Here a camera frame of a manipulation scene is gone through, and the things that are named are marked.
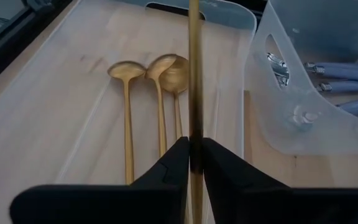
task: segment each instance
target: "frosted plastic container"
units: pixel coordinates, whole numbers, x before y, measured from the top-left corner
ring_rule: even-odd
[[[188,7],[188,1],[159,1]],[[79,1],[0,94],[0,223],[15,195],[39,184],[124,180],[124,94],[107,74],[122,60],[148,66],[162,54],[188,57],[188,18],[146,9],[147,1]],[[243,155],[243,68],[254,15],[224,1],[201,1],[204,135]],[[175,142],[173,96],[163,93],[168,148]],[[188,93],[179,96],[188,136]],[[135,178],[159,158],[157,91],[131,83]],[[213,223],[205,198],[205,223]]]
[[[286,61],[288,86],[279,87],[267,52]],[[358,154],[358,117],[335,106],[354,97],[321,96],[302,66],[357,59],[358,1],[268,2],[247,58],[245,84],[273,148],[286,154]]]

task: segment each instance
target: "clear plastic tray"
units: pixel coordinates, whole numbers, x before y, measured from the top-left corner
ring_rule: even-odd
[[[279,87],[267,52],[286,61],[285,88]],[[358,153],[358,117],[335,106],[355,97],[323,97],[302,65],[357,59],[358,1],[268,2],[247,58],[246,84],[273,148],[286,154]]]
[[[187,1],[160,1],[187,8]],[[82,0],[0,96],[0,223],[20,191],[39,184],[124,184],[124,96],[109,66],[147,66],[188,56],[188,18],[146,9],[147,1]],[[243,156],[243,68],[256,20],[224,1],[201,1],[204,131]],[[158,160],[157,92],[131,84],[135,178]],[[173,97],[164,93],[167,142],[175,142]],[[188,95],[180,95],[188,135]],[[206,223],[213,223],[205,206]]]

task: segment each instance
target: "gold spoon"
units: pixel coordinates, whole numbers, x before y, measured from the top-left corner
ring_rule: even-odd
[[[156,58],[148,67],[145,77],[152,79],[157,88],[157,99],[158,99],[158,151],[160,157],[162,157],[167,151],[167,134],[165,132],[165,115],[164,115],[164,104],[162,100],[162,91],[160,86],[160,75],[177,59],[175,54],[166,54]]]
[[[175,135],[177,139],[182,137],[179,94],[187,89],[188,86],[188,68],[187,59],[177,55],[175,62],[166,69],[160,76],[161,87],[173,94],[175,103]]]
[[[129,97],[129,82],[143,75],[146,68],[132,61],[118,62],[108,69],[111,77],[122,80],[124,84],[124,116],[125,116],[125,182],[134,181],[134,150],[132,143],[131,99]]]

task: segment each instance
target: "spoon handle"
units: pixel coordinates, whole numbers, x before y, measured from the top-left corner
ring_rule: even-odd
[[[134,150],[132,147],[131,99],[129,98],[129,82],[124,82],[124,117],[125,117],[125,182],[134,181]]]
[[[173,101],[175,103],[175,134],[177,139],[183,136],[181,130],[181,118],[180,118],[180,106],[179,106],[179,97],[177,94],[173,95]]]
[[[159,82],[155,82],[157,86],[157,98],[158,98],[158,145],[160,157],[162,157],[167,151],[167,134],[165,132],[165,115],[164,115],[164,103],[162,100],[162,90]]]

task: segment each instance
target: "gold utensil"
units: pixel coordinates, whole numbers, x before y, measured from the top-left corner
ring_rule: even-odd
[[[160,76],[161,87],[173,94],[175,104],[175,135],[177,139],[182,137],[179,94],[188,86],[188,61],[177,55],[175,62]]]
[[[190,180],[193,223],[203,221],[203,71],[200,40],[199,0],[189,0],[189,127]]]
[[[164,115],[164,104],[162,99],[162,90],[160,86],[160,76],[161,74],[171,67],[177,55],[175,54],[166,54],[156,58],[147,68],[145,77],[152,79],[157,88],[157,98],[158,98],[158,146],[160,157],[162,157],[167,151],[167,134],[165,132],[165,115]]]
[[[132,143],[131,98],[129,97],[129,83],[133,78],[146,72],[146,68],[132,61],[118,62],[112,65],[108,73],[111,77],[122,80],[124,84],[124,116],[125,116],[125,182],[134,181],[134,150]]]

